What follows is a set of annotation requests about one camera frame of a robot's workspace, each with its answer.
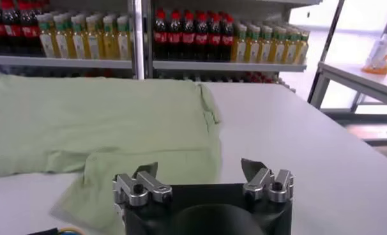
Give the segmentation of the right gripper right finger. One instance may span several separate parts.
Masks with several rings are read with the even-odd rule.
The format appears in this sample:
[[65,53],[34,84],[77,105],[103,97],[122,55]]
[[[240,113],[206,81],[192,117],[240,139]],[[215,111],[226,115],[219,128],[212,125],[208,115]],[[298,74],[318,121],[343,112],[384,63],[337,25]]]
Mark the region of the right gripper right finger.
[[277,175],[262,162],[241,159],[241,168],[247,182],[243,185],[244,196],[252,202],[267,198],[271,202],[291,201],[294,191],[294,176],[281,169]]

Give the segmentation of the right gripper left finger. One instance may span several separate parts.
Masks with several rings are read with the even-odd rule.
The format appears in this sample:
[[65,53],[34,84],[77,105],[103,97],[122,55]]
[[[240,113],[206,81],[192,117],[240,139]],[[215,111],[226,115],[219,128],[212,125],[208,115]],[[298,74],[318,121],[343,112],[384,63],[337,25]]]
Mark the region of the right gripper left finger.
[[173,198],[172,187],[156,179],[158,163],[140,165],[136,171],[117,174],[113,179],[114,202],[118,205],[145,206],[151,201],[168,204]]

